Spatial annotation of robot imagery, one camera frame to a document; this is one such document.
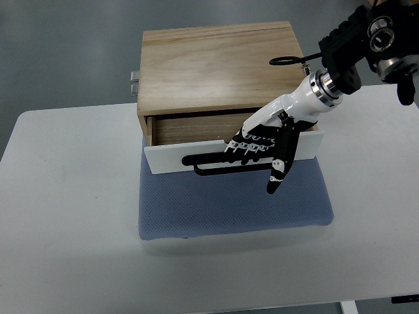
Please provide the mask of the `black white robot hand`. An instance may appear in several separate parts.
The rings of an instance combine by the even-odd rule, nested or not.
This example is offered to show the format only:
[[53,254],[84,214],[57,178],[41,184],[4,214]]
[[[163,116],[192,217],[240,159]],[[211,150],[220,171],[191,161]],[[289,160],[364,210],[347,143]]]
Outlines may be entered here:
[[297,89],[284,94],[252,114],[228,143],[225,153],[243,165],[272,155],[272,167],[266,191],[275,193],[295,159],[300,133],[315,126],[321,113],[342,102],[329,73],[316,71],[305,77]]

